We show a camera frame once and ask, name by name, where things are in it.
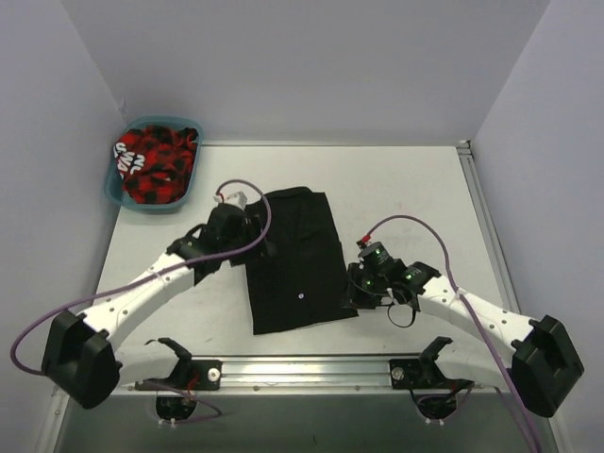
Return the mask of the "black long sleeve shirt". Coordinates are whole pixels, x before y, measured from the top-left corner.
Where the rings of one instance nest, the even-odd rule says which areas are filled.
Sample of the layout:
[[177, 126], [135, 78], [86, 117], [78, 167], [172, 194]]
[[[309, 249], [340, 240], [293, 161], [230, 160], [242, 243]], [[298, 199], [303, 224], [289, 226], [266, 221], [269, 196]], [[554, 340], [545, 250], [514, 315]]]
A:
[[354, 318], [344, 306], [347, 272], [327, 196], [308, 187], [266, 194], [269, 254], [245, 265], [253, 333]]

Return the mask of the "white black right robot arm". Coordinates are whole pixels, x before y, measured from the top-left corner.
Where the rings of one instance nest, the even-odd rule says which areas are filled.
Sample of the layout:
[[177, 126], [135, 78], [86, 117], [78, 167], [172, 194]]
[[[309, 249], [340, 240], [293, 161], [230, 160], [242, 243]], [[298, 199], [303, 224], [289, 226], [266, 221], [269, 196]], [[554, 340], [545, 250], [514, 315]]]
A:
[[523, 406], [552, 417], [584, 374], [570, 335], [558, 319], [540, 320], [506, 310], [463, 289], [437, 269], [416, 261], [405, 265], [380, 242], [359, 241], [357, 261], [348, 267], [348, 300], [360, 310], [381, 304], [407, 306], [482, 340], [495, 357], [459, 350], [441, 338], [421, 354], [420, 378], [430, 386], [467, 380], [492, 387], [513, 384]]

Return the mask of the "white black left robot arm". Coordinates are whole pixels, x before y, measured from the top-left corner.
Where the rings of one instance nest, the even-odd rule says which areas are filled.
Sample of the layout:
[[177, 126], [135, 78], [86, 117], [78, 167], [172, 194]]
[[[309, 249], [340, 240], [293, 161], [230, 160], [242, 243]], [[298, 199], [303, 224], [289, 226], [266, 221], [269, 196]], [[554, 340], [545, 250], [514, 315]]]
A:
[[265, 252], [272, 219], [221, 203], [205, 224], [174, 240], [137, 279], [78, 314], [62, 310], [51, 323], [42, 374], [80, 407], [99, 406], [119, 386], [146, 381], [170, 388], [193, 375], [193, 356], [170, 338], [125, 348], [126, 338], [159, 308], [217, 272]]

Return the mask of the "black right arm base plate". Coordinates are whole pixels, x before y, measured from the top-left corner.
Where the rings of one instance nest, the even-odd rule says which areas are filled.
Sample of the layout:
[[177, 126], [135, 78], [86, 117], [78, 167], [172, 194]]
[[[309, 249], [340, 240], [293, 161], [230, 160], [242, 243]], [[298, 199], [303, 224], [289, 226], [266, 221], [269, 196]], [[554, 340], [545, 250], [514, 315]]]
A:
[[395, 390], [450, 389], [447, 379], [432, 361], [398, 358], [388, 362], [391, 386]]

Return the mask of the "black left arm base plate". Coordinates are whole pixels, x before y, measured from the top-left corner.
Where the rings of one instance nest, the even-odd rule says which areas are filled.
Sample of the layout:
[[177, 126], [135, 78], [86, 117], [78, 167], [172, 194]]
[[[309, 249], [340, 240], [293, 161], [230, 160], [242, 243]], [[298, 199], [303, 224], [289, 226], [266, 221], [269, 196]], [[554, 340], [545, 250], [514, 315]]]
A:
[[134, 385], [136, 390], [152, 390], [154, 384], [180, 391], [217, 391], [222, 379], [221, 361], [215, 359], [180, 360], [169, 377], [151, 378]]

